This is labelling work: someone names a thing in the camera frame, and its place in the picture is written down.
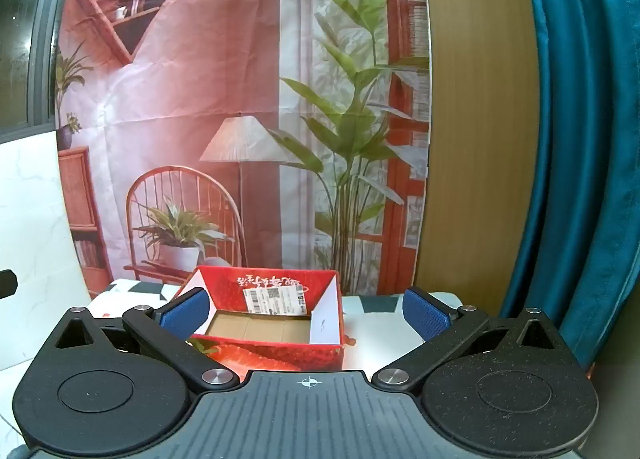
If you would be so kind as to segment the red strawberry cardboard box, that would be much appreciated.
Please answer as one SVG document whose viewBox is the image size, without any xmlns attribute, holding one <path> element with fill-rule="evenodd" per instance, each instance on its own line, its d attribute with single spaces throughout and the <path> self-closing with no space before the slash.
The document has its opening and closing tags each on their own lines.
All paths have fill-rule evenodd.
<svg viewBox="0 0 640 459">
<path fill-rule="evenodd" d="M 200 266 L 178 290 L 208 295 L 189 342 L 240 378 L 251 370 L 340 371 L 344 317 L 336 271 Z"/>
</svg>

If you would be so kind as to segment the printed living room backdrop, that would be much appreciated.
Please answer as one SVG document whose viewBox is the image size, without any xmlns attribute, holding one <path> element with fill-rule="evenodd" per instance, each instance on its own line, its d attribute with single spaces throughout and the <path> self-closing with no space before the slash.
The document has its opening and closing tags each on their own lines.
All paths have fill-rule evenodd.
<svg viewBox="0 0 640 459">
<path fill-rule="evenodd" d="M 406 290 L 431 108 L 427 0 L 64 0 L 58 161 L 88 291 L 198 265 Z"/>
</svg>

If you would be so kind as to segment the white marble board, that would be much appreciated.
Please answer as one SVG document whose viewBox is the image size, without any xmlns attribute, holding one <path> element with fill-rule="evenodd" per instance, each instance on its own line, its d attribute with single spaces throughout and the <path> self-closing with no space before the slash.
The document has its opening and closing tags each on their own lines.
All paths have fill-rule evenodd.
<svg viewBox="0 0 640 459">
<path fill-rule="evenodd" d="M 1 267 L 17 277 L 1 301 L 1 367 L 37 354 L 62 315 L 90 297 L 66 216 L 52 132 L 1 145 Z"/>
</svg>

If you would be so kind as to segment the patterned white tablecloth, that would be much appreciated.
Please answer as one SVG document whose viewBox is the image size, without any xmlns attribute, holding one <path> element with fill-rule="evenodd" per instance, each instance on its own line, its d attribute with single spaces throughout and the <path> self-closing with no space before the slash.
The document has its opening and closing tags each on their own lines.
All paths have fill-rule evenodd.
<svg viewBox="0 0 640 459">
<path fill-rule="evenodd" d="M 175 297 L 175 285 L 116 279 L 89 303 L 93 317 L 119 317 L 138 304 L 157 309 Z M 412 351 L 423 339 L 406 323 L 399 294 L 390 297 L 344 297 L 343 368 L 372 375 Z"/>
</svg>

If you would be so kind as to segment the teal curtain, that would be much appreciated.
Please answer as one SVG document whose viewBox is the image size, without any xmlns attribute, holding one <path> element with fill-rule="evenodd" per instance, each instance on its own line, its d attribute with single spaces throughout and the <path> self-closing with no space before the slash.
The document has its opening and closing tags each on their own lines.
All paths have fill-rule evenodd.
<svg viewBox="0 0 640 459">
<path fill-rule="evenodd" d="M 639 279 L 639 0 L 532 0 L 539 128 L 506 315 L 541 309 L 589 367 Z"/>
</svg>

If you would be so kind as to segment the wooden wall panel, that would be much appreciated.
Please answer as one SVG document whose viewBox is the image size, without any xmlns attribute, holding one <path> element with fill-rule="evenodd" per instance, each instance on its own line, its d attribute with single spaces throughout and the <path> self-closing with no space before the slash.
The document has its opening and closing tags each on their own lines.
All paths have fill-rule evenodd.
<svg viewBox="0 0 640 459">
<path fill-rule="evenodd" d="M 428 0 L 432 122 L 416 283 L 497 313 L 532 193 L 532 0 Z"/>
</svg>

